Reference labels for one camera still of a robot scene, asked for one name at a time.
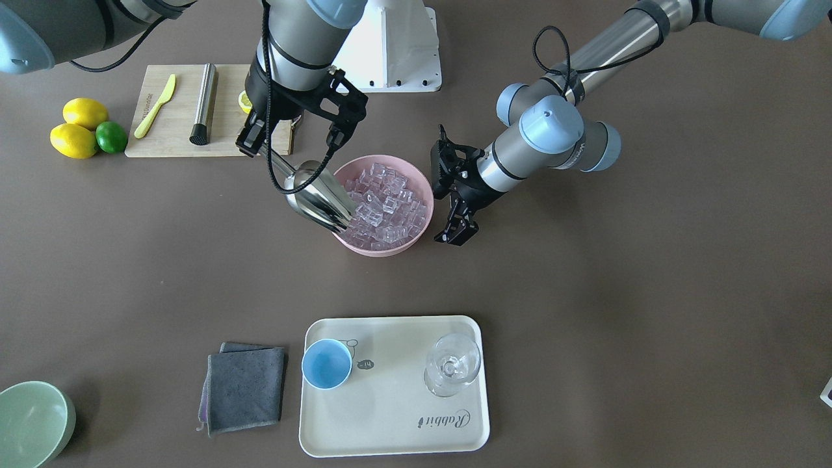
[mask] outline citrus fruit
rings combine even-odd
[[[89,97],[76,97],[63,106],[63,120],[75,123],[87,130],[95,130],[98,124],[109,118],[104,104]]]
[[[96,136],[75,123],[62,123],[49,132],[49,142],[62,155],[87,159],[98,151]]]
[[[242,109],[243,112],[251,112],[251,101],[249,101],[248,95],[245,94],[245,90],[243,90],[243,92],[241,92],[237,97],[237,103],[240,104],[240,109]]]
[[[101,122],[96,127],[96,142],[104,152],[123,152],[127,147],[127,132],[115,122]]]

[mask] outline cloth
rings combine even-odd
[[[208,436],[276,424],[285,361],[284,348],[233,342],[208,356],[199,411]]]

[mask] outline yellow-green knife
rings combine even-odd
[[[159,109],[161,109],[162,105],[170,101],[171,97],[173,97],[174,88],[176,88],[176,75],[171,74],[171,77],[167,79],[165,89],[162,90],[159,95],[159,99],[156,100],[156,104],[153,104],[151,111],[147,113],[145,118],[141,119],[141,123],[138,127],[136,127],[136,131],[133,132],[133,137],[141,138],[147,134],[147,131],[150,130],[151,125],[153,125],[153,119],[155,119],[156,114],[159,113]]]

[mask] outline cable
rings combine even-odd
[[[554,31],[554,32],[557,33],[558,36],[561,37],[561,41],[563,42],[563,48],[566,51],[566,56],[567,56],[567,59],[566,59],[567,72],[566,73],[562,72],[561,70],[555,70],[553,68],[549,68],[549,67],[544,66],[543,63],[540,61],[540,57],[537,55],[537,41],[540,39],[540,37],[546,31]],[[622,60],[619,60],[617,62],[608,63],[607,65],[602,65],[600,67],[583,68],[581,70],[573,70],[572,69],[572,58],[570,57],[570,54],[569,54],[569,41],[567,41],[566,35],[564,35],[563,32],[560,29],[558,29],[557,27],[549,25],[549,26],[546,26],[543,29],[541,29],[540,32],[537,33],[537,36],[535,36],[534,42],[532,42],[532,55],[534,56],[534,61],[537,62],[537,65],[543,71],[545,71],[547,73],[551,73],[553,75],[558,75],[558,76],[564,77],[564,80],[565,80],[566,84],[563,87],[563,90],[561,92],[561,96],[566,97],[568,88],[572,86],[572,74],[573,73],[575,73],[575,75],[579,75],[579,74],[582,74],[582,73],[600,72],[602,70],[609,70],[610,68],[620,67],[621,65],[625,65],[627,63],[633,62],[634,60],[642,58],[642,57],[646,56],[648,53],[653,52],[654,50],[656,50],[661,45],[661,43],[663,42],[662,39],[663,39],[662,37],[659,37],[659,40],[656,41],[656,43],[654,43],[653,45],[651,45],[650,47],[648,47],[644,51],[636,53],[635,55],[633,55],[631,57],[623,58]]]
[[[266,161],[269,166],[269,177],[271,178],[272,185],[275,186],[278,192],[282,193],[283,195],[291,195],[293,193],[297,193],[305,189],[310,183],[314,182],[315,179],[318,178],[321,172],[324,171],[326,168],[327,163],[332,156],[335,154],[335,150],[330,147],[329,150],[326,152],[324,156],[324,160],[320,162],[318,168],[312,172],[312,175],[306,179],[303,183],[295,188],[283,188],[279,182],[277,182],[277,177],[275,176],[275,169],[271,166],[271,55],[269,53],[269,41],[270,41],[270,33],[269,33],[269,11],[271,9],[271,5],[266,2],[266,0],[260,0],[263,4],[263,30],[261,34],[261,42],[263,43],[263,63],[265,65],[265,75],[268,80],[267,86],[269,87],[266,90],[266,103],[265,103],[265,146],[266,146]]]
[[[119,58],[115,62],[111,63],[110,65],[107,65],[106,67],[90,68],[90,67],[84,67],[83,65],[81,65],[80,63],[78,63],[74,60],[70,60],[69,62],[72,65],[74,65],[75,67],[81,68],[81,70],[83,70],[85,72],[92,72],[92,73],[108,72],[108,71],[112,70],[113,68],[118,67],[119,65],[126,62],[126,60],[128,58],[130,58],[131,55],[133,55],[133,53],[136,51],[136,49],[139,48],[141,43],[144,42],[144,40],[147,39],[148,36],[150,36],[151,32],[153,32],[154,29],[156,29],[156,26],[159,26],[159,23],[161,23],[163,21],[165,21],[165,17],[159,17],[159,19],[155,20],[144,31],[144,33],[142,33],[141,37],[139,37],[138,40],[135,43],[133,43],[133,46],[130,47],[130,50],[128,50],[127,53],[125,53],[121,58]]]

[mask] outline blue joint cap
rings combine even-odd
[[[55,66],[43,39],[11,8],[0,2],[0,72],[23,74]]]
[[[583,136],[580,112],[560,96],[546,96],[520,116],[520,136],[545,154],[560,154]]]
[[[601,156],[601,159],[598,160],[598,164],[595,165],[592,169],[582,169],[581,172],[598,172],[603,171],[604,169],[608,169],[610,166],[618,161],[618,157],[622,153],[622,136],[618,133],[615,127],[612,125],[607,125],[604,122],[601,123],[604,128],[607,130],[607,147],[604,148],[604,154]]]
[[[321,19],[338,29],[350,29],[361,21],[367,0],[306,0]]]
[[[815,28],[832,10],[832,0],[785,0],[760,30],[760,37],[790,41]]]
[[[508,121],[508,112],[512,108],[514,96],[517,95],[521,88],[527,86],[528,85],[522,83],[510,84],[506,86],[506,89],[503,89],[503,92],[500,93],[500,97],[497,98],[497,118],[500,119],[500,122],[502,122],[506,127],[511,125],[511,122]]]

